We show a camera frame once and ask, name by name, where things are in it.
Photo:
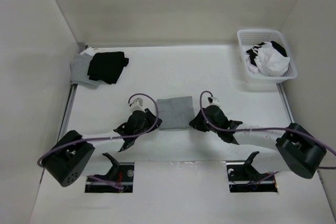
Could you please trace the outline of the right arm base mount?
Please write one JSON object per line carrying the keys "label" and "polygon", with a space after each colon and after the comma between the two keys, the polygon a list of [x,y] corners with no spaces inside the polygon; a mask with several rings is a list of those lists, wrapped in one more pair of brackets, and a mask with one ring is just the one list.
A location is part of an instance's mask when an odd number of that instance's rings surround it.
{"label": "right arm base mount", "polygon": [[244,162],[226,163],[231,193],[277,193],[275,173],[259,173],[253,166],[259,152],[252,152]]}

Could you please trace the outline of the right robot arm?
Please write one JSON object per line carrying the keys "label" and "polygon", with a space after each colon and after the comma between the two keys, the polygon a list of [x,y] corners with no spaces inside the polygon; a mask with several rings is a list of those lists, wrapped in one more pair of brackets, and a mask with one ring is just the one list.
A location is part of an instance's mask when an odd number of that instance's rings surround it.
{"label": "right robot arm", "polygon": [[228,144],[269,149],[271,152],[267,154],[252,152],[236,173],[249,180],[260,180],[267,173],[282,171],[311,179],[327,152],[325,147],[312,141],[299,124],[291,123],[288,131],[253,131],[242,121],[229,120],[217,105],[201,109],[189,125],[201,132],[212,131]]}

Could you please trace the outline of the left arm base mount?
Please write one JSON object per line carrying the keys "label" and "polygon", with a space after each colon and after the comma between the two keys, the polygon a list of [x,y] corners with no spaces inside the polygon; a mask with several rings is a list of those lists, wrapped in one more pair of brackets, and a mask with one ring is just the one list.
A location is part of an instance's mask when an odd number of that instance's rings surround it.
{"label": "left arm base mount", "polygon": [[109,160],[109,170],[103,174],[95,174],[87,178],[85,193],[132,193],[134,180],[134,163],[119,163],[108,153],[102,154]]}

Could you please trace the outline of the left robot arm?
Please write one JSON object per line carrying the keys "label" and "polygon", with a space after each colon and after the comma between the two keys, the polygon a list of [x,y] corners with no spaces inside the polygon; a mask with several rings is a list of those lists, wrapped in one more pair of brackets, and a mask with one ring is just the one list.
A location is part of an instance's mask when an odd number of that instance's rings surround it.
{"label": "left robot arm", "polygon": [[[122,150],[134,145],[135,140],[146,133],[156,130],[162,120],[149,109],[134,111],[126,122],[113,131],[123,139]],[[89,162],[95,147],[93,141],[109,141],[115,137],[97,137],[84,140],[75,130],[67,132],[61,140],[39,160],[38,165],[45,168],[62,186],[73,184]]]}

